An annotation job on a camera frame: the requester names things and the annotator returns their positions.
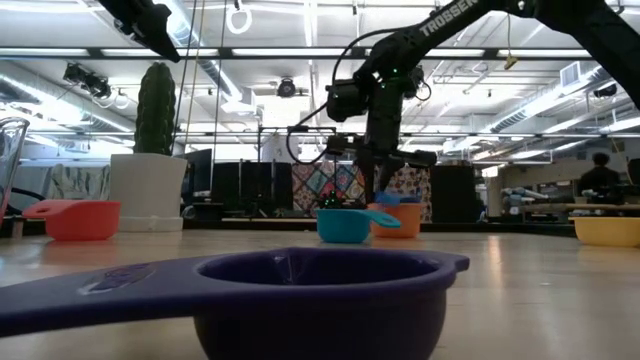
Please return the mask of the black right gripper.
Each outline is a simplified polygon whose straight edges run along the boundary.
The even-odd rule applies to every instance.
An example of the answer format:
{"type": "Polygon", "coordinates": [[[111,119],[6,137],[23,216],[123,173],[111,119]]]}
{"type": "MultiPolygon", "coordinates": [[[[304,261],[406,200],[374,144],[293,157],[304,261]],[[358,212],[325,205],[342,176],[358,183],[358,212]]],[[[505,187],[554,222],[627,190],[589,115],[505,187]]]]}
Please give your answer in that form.
{"type": "Polygon", "coordinates": [[[373,202],[374,162],[381,163],[377,190],[384,192],[395,173],[405,164],[413,167],[431,167],[436,164],[436,154],[429,151],[406,152],[399,149],[403,99],[411,86],[409,76],[380,81],[374,77],[352,80],[355,80],[359,88],[368,95],[367,112],[364,114],[367,117],[365,133],[331,135],[327,140],[327,153],[351,153],[359,157],[356,159],[356,166],[364,179],[365,201],[373,202]]]}

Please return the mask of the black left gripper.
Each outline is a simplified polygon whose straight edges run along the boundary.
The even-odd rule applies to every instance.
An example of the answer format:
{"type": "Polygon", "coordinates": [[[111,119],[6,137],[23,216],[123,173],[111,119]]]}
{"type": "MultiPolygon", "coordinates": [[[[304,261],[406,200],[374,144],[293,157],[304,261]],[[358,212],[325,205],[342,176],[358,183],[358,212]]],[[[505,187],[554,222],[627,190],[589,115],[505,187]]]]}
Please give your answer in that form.
{"type": "Polygon", "coordinates": [[[145,38],[146,47],[166,60],[181,60],[166,25],[171,11],[153,0],[98,0],[114,18],[114,26],[125,35],[145,38]]]}

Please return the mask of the blue measuring cup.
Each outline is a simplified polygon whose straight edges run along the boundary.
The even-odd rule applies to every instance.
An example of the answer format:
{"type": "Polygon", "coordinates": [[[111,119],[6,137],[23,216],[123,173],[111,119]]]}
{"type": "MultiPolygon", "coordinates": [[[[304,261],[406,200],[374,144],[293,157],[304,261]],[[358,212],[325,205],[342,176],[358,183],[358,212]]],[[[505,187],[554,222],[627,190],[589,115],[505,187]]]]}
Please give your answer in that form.
{"type": "Polygon", "coordinates": [[[409,196],[405,194],[377,192],[375,202],[384,206],[399,206],[400,204],[417,204],[421,202],[419,196],[409,196]]]}

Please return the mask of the orange measuring cup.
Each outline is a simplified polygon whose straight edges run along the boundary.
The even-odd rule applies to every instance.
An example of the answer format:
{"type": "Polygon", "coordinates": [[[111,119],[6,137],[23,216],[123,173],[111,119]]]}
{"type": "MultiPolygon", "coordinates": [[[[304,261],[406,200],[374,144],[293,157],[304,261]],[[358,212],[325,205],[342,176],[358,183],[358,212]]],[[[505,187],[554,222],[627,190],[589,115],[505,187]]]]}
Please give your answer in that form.
{"type": "Polygon", "coordinates": [[[369,210],[385,212],[401,223],[399,228],[382,227],[373,223],[371,225],[372,232],[376,237],[381,238],[415,238],[420,232],[422,211],[424,208],[425,205],[423,203],[400,203],[398,205],[369,204],[369,210]]]}

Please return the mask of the teal measuring cup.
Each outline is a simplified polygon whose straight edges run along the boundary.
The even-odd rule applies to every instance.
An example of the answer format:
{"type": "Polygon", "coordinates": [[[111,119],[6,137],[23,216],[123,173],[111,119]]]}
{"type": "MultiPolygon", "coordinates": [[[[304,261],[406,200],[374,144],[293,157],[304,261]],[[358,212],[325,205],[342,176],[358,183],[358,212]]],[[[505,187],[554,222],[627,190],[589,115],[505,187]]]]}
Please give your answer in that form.
{"type": "Polygon", "coordinates": [[[318,209],[317,233],[325,243],[360,244],[370,234],[371,223],[400,228],[401,222],[381,211],[360,209],[318,209]]]}

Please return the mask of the purple measuring cup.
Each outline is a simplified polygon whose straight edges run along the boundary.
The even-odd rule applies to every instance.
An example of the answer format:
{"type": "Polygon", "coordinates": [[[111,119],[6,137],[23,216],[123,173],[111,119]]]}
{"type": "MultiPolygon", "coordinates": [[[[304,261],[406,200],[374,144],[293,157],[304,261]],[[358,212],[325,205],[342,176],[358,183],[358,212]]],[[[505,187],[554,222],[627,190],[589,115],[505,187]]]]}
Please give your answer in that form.
{"type": "Polygon", "coordinates": [[[467,257],[280,248],[0,288],[0,338],[190,317],[209,360],[429,360],[467,257]]]}

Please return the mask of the red measuring cup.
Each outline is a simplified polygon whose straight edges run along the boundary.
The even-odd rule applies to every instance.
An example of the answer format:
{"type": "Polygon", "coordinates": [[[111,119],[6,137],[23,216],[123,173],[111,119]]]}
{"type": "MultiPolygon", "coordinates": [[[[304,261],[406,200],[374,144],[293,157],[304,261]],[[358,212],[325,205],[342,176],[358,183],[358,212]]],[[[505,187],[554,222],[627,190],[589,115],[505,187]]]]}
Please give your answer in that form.
{"type": "Polygon", "coordinates": [[[43,200],[22,211],[26,219],[43,219],[55,241],[107,240],[118,231],[121,203],[98,200],[43,200]]]}

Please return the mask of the yellow measuring cup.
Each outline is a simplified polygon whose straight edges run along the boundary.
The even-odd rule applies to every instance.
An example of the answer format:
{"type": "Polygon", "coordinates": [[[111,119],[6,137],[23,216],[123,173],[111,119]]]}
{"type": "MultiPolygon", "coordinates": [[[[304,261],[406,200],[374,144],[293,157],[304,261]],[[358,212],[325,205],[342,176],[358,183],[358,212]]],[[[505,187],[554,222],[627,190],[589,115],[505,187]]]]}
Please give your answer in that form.
{"type": "Polygon", "coordinates": [[[574,217],[576,236],[584,245],[640,246],[640,217],[574,217]]]}

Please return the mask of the floral patterned cloth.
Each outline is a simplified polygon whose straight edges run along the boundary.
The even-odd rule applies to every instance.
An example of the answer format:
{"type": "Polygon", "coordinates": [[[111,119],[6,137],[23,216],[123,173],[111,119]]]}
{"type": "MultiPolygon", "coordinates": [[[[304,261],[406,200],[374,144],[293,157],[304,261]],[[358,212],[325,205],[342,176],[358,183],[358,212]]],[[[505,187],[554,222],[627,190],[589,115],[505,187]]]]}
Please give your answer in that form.
{"type": "Polygon", "coordinates": [[[431,223],[431,172],[429,169],[411,168],[408,165],[394,173],[383,192],[397,198],[409,198],[409,203],[391,204],[388,200],[379,200],[377,195],[382,189],[374,186],[374,199],[367,205],[371,210],[386,212],[402,223],[431,223]]]}

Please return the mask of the small lit tree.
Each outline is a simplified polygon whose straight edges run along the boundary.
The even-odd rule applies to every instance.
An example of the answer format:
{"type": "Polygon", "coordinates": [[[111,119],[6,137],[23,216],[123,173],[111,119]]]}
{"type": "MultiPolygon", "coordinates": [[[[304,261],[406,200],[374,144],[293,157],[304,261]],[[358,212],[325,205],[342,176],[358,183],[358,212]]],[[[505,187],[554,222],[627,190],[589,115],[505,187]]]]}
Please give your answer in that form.
{"type": "Polygon", "coordinates": [[[336,191],[322,194],[318,199],[320,209],[342,209],[344,200],[336,191]]]}

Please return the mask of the colourful geometric quilt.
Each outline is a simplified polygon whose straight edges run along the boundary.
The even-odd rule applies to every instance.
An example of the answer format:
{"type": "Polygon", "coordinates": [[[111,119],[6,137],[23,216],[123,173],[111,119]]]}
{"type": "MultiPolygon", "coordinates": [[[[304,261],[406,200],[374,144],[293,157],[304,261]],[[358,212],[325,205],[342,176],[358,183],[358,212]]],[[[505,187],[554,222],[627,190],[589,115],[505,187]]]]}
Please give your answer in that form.
{"type": "Polygon", "coordinates": [[[315,216],[318,201],[334,192],[345,202],[365,202],[364,178],[352,164],[318,162],[292,166],[293,209],[315,216]]]}

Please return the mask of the tall green cactus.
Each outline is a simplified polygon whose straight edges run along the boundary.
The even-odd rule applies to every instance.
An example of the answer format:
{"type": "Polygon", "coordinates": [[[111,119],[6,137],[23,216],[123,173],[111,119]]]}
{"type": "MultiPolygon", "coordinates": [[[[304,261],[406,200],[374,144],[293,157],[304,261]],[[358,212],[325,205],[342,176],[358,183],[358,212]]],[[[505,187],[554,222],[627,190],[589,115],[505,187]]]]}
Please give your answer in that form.
{"type": "Polygon", "coordinates": [[[176,85],[169,67],[153,63],[138,92],[134,153],[171,155],[176,85]]]}

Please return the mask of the black cabinet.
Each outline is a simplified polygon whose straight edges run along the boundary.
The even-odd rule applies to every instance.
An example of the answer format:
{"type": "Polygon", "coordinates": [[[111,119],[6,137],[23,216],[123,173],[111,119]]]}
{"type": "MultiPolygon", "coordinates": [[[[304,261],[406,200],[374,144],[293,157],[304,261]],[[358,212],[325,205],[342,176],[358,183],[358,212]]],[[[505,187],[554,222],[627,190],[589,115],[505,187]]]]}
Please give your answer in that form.
{"type": "Polygon", "coordinates": [[[479,213],[472,167],[432,167],[430,184],[433,223],[476,222],[479,213]]]}

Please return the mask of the black ceiling lamp cluster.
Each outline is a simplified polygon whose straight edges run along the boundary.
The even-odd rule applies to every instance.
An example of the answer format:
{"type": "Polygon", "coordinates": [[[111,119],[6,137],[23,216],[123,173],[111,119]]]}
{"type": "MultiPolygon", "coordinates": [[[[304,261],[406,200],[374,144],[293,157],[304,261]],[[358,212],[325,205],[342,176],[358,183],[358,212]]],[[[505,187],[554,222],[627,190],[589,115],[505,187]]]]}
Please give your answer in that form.
{"type": "Polygon", "coordinates": [[[71,85],[80,87],[96,99],[107,99],[112,94],[107,77],[99,75],[79,63],[68,63],[63,79],[71,85]]]}

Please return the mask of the white cylinder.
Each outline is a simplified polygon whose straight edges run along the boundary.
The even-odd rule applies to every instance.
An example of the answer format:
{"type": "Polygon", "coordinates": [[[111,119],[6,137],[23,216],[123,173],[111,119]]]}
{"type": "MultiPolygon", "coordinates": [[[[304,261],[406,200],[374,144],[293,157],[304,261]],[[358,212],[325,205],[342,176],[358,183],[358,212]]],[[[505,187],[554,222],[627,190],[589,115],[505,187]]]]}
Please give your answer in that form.
{"type": "Polygon", "coordinates": [[[268,163],[294,163],[294,159],[289,154],[288,147],[291,148],[296,156],[299,155],[300,146],[297,137],[291,136],[287,138],[286,133],[265,135],[261,139],[261,161],[268,163]]]}

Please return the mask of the black partition panel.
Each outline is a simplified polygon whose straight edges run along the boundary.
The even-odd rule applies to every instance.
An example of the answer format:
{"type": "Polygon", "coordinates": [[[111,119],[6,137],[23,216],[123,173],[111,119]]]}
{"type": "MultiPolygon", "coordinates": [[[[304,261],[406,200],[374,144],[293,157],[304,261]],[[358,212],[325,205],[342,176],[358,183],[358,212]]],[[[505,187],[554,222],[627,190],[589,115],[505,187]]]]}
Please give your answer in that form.
{"type": "Polygon", "coordinates": [[[232,215],[275,217],[293,209],[292,165],[250,161],[215,164],[211,196],[232,215]]]}

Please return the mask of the black computer monitor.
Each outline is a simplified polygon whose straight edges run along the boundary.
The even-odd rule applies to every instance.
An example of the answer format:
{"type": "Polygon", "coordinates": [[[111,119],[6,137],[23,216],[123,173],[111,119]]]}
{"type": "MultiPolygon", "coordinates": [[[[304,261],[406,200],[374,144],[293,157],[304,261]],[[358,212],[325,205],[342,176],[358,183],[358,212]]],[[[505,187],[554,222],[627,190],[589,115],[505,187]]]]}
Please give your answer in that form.
{"type": "Polygon", "coordinates": [[[213,152],[211,149],[198,150],[178,155],[178,158],[187,161],[181,187],[181,198],[187,204],[197,194],[211,191],[213,152]]]}

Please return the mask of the white planter pot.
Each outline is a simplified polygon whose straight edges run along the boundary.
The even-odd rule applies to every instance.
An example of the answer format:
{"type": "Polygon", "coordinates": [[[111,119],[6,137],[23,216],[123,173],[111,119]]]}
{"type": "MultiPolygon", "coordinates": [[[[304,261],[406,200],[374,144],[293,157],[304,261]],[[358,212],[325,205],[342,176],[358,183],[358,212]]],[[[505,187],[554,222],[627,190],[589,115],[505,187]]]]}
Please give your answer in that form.
{"type": "Polygon", "coordinates": [[[180,232],[181,187],[187,161],[152,153],[115,154],[109,199],[121,204],[120,232],[180,232]]]}

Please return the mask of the leaf patterned cloth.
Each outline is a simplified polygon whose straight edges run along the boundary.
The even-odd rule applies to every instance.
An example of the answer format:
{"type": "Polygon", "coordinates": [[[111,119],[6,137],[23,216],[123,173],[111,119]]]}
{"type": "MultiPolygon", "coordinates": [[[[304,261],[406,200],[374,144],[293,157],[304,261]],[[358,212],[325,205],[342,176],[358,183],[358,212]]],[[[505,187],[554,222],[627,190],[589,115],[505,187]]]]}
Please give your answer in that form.
{"type": "Polygon", "coordinates": [[[108,200],[111,167],[68,167],[57,164],[49,171],[48,199],[108,200]]]}

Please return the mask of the wooden desk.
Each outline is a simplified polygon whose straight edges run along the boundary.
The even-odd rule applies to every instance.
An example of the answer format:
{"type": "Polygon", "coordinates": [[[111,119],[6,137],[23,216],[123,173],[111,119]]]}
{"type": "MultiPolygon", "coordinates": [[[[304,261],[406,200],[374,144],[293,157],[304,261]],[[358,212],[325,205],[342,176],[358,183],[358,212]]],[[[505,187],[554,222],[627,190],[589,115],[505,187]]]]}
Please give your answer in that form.
{"type": "Polygon", "coordinates": [[[574,210],[605,210],[605,211],[640,211],[640,204],[576,204],[576,203],[540,203],[523,205],[521,212],[570,212],[574,210]]]}

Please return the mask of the black office chair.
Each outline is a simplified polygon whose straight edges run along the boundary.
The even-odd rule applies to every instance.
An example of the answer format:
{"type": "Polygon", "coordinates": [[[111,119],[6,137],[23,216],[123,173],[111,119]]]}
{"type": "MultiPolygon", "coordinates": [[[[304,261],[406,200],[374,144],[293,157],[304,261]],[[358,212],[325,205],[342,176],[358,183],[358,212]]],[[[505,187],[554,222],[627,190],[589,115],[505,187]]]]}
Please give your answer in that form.
{"type": "MultiPolygon", "coordinates": [[[[30,198],[35,199],[37,201],[44,201],[46,199],[46,197],[41,195],[41,194],[38,194],[38,193],[30,191],[30,190],[20,189],[20,188],[12,188],[11,192],[15,193],[15,194],[19,194],[19,195],[24,195],[24,196],[30,197],[30,198]]],[[[2,186],[0,186],[0,193],[4,196],[4,198],[6,200],[9,199],[9,195],[5,195],[4,194],[4,188],[2,186]]],[[[16,207],[12,206],[10,203],[8,203],[5,206],[4,217],[21,216],[22,213],[23,213],[23,211],[21,209],[18,209],[16,207]]]]}

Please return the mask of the white ceiling air vent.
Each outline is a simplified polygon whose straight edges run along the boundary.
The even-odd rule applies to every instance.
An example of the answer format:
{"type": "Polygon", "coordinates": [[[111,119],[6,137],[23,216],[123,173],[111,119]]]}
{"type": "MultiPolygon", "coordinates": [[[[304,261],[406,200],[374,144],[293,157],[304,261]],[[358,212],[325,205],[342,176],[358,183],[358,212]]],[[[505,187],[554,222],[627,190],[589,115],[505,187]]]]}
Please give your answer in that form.
{"type": "Polygon", "coordinates": [[[559,71],[560,83],[563,88],[578,84],[581,80],[581,63],[573,62],[559,71]]]}

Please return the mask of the person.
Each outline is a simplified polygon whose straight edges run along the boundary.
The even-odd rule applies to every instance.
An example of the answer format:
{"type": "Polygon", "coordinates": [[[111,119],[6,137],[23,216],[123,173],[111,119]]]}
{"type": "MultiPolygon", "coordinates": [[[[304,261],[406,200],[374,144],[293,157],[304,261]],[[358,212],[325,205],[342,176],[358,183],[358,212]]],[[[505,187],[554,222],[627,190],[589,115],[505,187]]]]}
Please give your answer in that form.
{"type": "Polygon", "coordinates": [[[579,192],[589,203],[622,203],[622,195],[617,190],[620,175],[608,167],[609,161],[610,157],[606,153],[595,153],[592,156],[593,168],[582,174],[579,179],[579,192]]]}

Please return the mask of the black metal frame stand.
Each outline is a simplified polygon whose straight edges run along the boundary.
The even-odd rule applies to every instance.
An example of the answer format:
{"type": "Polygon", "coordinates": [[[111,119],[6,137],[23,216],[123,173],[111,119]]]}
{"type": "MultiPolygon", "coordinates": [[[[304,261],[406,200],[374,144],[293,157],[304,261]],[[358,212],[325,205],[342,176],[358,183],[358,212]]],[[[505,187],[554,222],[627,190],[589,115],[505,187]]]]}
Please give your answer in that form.
{"type": "Polygon", "coordinates": [[[299,155],[296,156],[290,147],[288,147],[289,154],[294,159],[294,163],[277,163],[277,162],[262,162],[261,161],[261,139],[268,134],[273,133],[286,133],[287,138],[291,136],[300,135],[302,138],[311,137],[312,139],[322,140],[324,137],[335,135],[337,129],[335,127],[313,127],[308,125],[291,125],[285,127],[258,127],[257,135],[257,154],[258,162],[260,164],[266,163],[270,170],[270,180],[267,190],[259,189],[258,197],[268,205],[270,214],[276,216],[278,209],[280,210],[292,210],[293,209],[293,194],[292,194],[292,166],[294,164],[312,165],[319,162],[326,153],[326,149],[320,146],[317,155],[314,155],[310,160],[301,160],[299,158],[302,153],[301,141],[299,141],[299,155]]]}

